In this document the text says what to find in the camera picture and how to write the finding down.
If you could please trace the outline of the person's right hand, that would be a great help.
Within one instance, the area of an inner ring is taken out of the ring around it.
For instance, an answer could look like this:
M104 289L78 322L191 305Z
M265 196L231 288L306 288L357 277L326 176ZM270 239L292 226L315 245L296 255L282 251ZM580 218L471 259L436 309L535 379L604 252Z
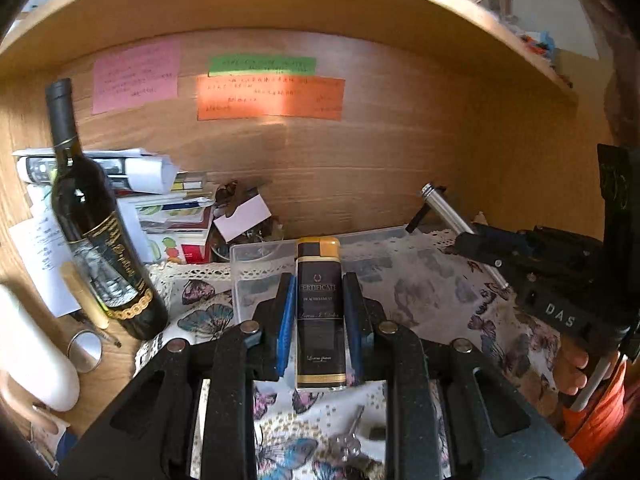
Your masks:
M610 356L610 368L605 380L600 385L598 393L611 393L616 398L625 396L625 367L618 364L620 354L616 352ZM559 393L566 396L577 396L588 384L589 377L585 369L589 364L589 354L580 348L573 339L562 338L553 365L553 380Z

